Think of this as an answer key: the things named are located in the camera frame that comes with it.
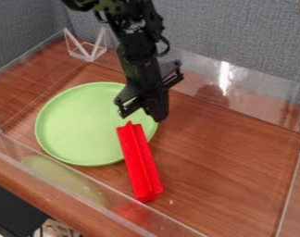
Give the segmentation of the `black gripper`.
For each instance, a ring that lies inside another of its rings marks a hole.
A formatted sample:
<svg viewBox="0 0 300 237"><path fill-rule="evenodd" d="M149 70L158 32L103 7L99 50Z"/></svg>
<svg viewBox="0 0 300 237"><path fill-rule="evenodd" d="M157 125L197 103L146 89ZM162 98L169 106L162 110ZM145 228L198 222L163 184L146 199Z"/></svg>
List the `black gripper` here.
<svg viewBox="0 0 300 237"><path fill-rule="evenodd" d="M169 90L183 80L182 62L159 64L155 55L128 58L122 47L116 53L126 78L124 88L114 98L119 115L124 119L141 108L161 122L169 116Z"/></svg>

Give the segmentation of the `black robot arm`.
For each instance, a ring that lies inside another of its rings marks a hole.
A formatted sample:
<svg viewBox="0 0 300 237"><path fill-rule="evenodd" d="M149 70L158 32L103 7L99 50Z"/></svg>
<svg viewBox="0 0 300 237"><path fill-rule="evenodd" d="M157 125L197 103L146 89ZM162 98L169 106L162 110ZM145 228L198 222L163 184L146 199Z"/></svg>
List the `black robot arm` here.
<svg viewBox="0 0 300 237"><path fill-rule="evenodd" d="M181 62L161 64L167 50L158 50L163 37L163 17L153 0L60 0L74 11L91 11L99 22L107 23L118 40L116 54L124 72L126 85L114 98L119 115L126 118L142 110L154 121L169 116L169 90L183 80Z"/></svg>

